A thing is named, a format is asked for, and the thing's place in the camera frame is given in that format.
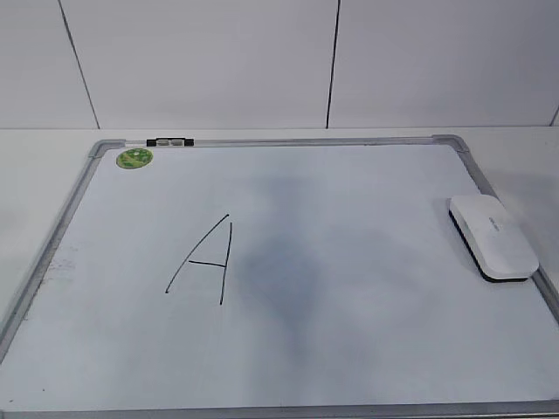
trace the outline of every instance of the table surface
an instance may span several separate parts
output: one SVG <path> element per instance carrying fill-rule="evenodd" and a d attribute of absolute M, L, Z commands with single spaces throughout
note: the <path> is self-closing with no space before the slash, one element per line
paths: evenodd
<path fill-rule="evenodd" d="M 304 130 L 0 130 L 0 319 L 5 319 L 83 168 L 102 139 L 283 139 L 460 135 L 559 286 L 559 127 Z"/>

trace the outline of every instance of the whiteboard eraser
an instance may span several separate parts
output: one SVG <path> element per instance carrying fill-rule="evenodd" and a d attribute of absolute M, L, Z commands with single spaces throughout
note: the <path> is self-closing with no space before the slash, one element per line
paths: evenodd
<path fill-rule="evenodd" d="M 494 196 L 453 196 L 449 212 L 484 279 L 524 281 L 538 269 L 532 246 Z"/>

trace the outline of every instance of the whiteboard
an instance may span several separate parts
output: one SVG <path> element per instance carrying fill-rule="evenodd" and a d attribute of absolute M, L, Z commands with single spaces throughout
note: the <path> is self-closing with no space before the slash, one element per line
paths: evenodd
<path fill-rule="evenodd" d="M 0 366 L 0 409 L 559 397 L 534 282 L 487 283 L 447 215 L 479 193 L 453 148 L 155 148 L 133 170 L 121 151 Z"/>

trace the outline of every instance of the panel seam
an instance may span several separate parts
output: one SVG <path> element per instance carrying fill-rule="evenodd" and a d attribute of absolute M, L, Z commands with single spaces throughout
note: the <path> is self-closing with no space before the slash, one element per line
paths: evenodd
<path fill-rule="evenodd" d="M 95 125 L 97 126 L 97 129 L 100 129 L 99 120 L 97 119 L 97 113 L 95 112 L 95 107 L 93 106 L 93 101 L 91 99 L 91 93 L 89 92 L 89 88 L 87 87 L 86 77 L 84 76 L 84 72 L 81 68 L 81 63 L 79 62 L 78 52 L 76 51 L 76 45 L 73 42 L 72 33 L 70 32 L 70 26 L 68 25 L 68 19 L 66 19 L 66 14 L 64 13 L 64 8 L 62 7 L 61 0 L 58 0 L 58 2 L 59 2 L 60 14 L 62 15 L 62 20 L 64 21 L 64 27 L 66 28 L 66 35 L 68 36 L 68 39 L 70 40 L 70 45 L 72 46 L 72 50 L 73 50 L 73 56 L 76 58 L 76 62 L 78 63 L 79 75 L 81 76 L 81 81 L 84 84 L 84 87 L 86 89 L 87 100 L 89 100 L 89 106 L 91 107 L 91 110 L 93 112 L 93 117 L 95 118 Z"/>
<path fill-rule="evenodd" d="M 549 123 L 550 127 L 553 127 L 557 120 L 557 114 L 559 113 L 559 106 L 557 106 L 556 112 L 553 114 L 553 118 L 551 118 L 551 122 Z"/>
<path fill-rule="evenodd" d="M 334 45 L 332 48 L 332 65 L 330 66 L 330 86 L 328 88 L 328 107 L 326 110 L 326 129 L 330 125 L 330 107 L 332 105 L 332 88 L 334 86 L 334 65 L 335 65 L 335 52 L 338 46 L 338 27 L 340 23 L 340 6 L 342 0 L 338 0 L 338 7 L 335 13 L 335 29 L 334 29 Z"/>

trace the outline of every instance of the round magnet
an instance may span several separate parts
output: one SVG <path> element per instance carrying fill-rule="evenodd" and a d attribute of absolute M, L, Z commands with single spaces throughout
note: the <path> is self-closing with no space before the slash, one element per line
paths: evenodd
<path fill-rule="evenodd" d="M 153 153 L 145 148 L 132 148 L 120 153 L 116 158 L 116 164 L 120 168 L 143 168 L 153 158 Z"/>

